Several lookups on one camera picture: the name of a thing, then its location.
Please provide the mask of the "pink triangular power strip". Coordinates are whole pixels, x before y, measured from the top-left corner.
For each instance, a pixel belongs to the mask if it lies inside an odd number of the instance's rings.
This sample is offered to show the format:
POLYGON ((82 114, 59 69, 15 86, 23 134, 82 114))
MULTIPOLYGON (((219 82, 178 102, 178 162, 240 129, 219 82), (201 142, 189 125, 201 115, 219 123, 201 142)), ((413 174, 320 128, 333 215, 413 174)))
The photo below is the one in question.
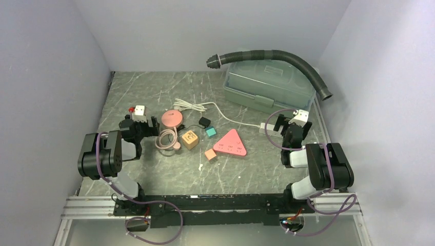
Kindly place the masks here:
POLYGON ((219 141, 217 141, 213 150, 236 156, 246 156, 247 150, 236 129, 231 129, 219 141))

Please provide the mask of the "white power strip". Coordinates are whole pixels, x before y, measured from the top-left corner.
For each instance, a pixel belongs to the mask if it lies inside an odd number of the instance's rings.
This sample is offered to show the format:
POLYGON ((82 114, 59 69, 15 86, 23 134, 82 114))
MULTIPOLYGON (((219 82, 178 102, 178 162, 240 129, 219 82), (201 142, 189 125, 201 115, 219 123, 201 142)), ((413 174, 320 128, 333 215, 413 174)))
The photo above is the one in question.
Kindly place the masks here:
POLYGON ((264 122, 260 123, 260 127, 259 127, 259 133, 265 133, 267 132, 269 135, 273 135, 278 133, 278 131, 274 130, 274 125, 272 124, 266 124, 264 122))

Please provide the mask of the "round pink power socket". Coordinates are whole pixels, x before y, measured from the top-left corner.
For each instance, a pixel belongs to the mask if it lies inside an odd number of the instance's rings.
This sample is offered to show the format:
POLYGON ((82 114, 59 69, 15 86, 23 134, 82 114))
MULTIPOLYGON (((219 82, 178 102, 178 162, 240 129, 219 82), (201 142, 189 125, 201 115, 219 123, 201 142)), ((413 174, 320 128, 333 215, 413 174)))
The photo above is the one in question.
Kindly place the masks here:
POLYGON ((183 115, 179 110, 168 110, 162 115, 161 122, 166 129, 178 128, 183 123, 183 115))

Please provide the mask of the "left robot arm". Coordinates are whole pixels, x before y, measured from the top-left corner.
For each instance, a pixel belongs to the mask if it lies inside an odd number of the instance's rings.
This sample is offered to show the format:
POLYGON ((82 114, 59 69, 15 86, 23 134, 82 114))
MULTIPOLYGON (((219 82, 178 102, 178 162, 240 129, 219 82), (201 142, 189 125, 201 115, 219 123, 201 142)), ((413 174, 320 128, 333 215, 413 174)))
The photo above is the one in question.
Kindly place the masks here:
POLYGON ((160 124, 156 117, 151 122, 139 122, 126 115, 119 129, 85 135, 77 161, 82 177, 99 180, 115 193, 116 216, 145 215, 149 211, 144 190, 122 170, 123 162, 139 160, 145 137, 158 136, 160 124))

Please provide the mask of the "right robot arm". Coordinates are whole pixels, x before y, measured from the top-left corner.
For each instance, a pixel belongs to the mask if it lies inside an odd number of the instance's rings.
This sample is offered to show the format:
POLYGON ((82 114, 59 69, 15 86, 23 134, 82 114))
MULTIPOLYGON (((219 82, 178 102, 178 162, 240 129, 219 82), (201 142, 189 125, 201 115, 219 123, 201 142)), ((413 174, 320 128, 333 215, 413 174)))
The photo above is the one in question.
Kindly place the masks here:
POLYGON ((282 136, 281 163, 287 168, 306 168, 308 175, 289 184, 280 203, 289 213, 302 207, 303 200, 354 184, 354 173, 339 143, 303 144, 312 123, 308 112, 297 112, 293 118, 279 114, 273 127, 282 136))

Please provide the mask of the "salmon cube plug adapter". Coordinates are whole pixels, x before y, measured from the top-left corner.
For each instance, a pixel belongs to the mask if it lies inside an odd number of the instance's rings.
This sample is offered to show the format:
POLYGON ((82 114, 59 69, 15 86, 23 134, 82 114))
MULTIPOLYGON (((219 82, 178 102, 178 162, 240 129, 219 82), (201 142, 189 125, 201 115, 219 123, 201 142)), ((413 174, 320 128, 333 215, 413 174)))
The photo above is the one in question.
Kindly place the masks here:
POLYGON ((213 149, 209 149, 209 150, 205 151, 204 154, 205 154, 208 161, 211 161, 217 157, 217 154, 213 149))

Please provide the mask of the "tan cube socket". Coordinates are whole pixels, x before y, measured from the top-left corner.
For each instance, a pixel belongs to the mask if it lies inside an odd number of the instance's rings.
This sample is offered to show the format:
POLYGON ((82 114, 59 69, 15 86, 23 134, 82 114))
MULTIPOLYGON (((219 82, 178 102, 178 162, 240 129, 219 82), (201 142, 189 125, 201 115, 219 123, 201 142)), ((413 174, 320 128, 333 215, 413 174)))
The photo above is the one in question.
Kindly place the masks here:
POLYGON ((192 130, 189 130, 182 135, 182 142, 188 150, 191 150, 198 145, 199 137, 192 130))

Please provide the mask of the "green plastic storage box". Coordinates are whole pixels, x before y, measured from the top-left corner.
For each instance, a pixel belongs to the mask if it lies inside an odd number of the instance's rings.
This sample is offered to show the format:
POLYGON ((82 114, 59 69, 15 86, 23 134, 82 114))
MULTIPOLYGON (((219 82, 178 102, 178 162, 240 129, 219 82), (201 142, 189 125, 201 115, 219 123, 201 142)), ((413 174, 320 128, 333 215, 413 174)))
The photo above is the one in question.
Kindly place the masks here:
POLYGON ((284 108, 309 111, 316 96, 300 70, 273 60, 231 63, 223 87, 226 100, 269 114, 284 108))

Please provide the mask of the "teal cube adapter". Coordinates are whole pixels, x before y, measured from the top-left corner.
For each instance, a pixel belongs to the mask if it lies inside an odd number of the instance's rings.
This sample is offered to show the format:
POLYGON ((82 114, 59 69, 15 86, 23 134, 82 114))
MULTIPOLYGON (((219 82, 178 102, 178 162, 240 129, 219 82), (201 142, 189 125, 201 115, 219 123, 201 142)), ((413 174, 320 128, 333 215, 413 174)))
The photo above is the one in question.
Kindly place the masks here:
POLYGON ((209 126, 205 129, 208 137, 213 137, 216 135, 216 129, 213 126, 209 126))

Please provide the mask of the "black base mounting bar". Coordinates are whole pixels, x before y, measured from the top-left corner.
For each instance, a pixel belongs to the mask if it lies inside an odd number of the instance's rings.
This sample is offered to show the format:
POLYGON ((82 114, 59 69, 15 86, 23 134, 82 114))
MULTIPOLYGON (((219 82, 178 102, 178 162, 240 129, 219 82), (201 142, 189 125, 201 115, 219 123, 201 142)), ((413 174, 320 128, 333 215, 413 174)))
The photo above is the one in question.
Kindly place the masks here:
POLYGON ((314 213, 288 190, 271 194, 140 195, 139 203, 116 200, 114 216, 147 215, 151 228, 222 224, 277 226, 297 212, 314 213))

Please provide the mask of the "aluminium frame rail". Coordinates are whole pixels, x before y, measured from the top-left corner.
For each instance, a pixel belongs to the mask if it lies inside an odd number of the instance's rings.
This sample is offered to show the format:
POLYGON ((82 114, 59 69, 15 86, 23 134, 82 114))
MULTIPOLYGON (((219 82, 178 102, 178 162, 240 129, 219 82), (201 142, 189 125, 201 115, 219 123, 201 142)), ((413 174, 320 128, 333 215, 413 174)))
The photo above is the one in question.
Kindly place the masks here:
MULTIPOLYGON (((179 208, 182 213, 205 214, 260 212, 281 217, 294 216, 298 211, 306 215, 320 216, 322 212, 332 213, 342 205, 349 206, 354 200, 353 193, 329 193, 310 200, 286 206, 280 203, 282 194, 246 195, 164 195, 148 196, 156 204, 147 204, 148 218, 163 216, 179 208)), ((63 219, 123 219, 138 215, 116 216, 113 196, 72 196, 67 198, 61 217, 63 219)))

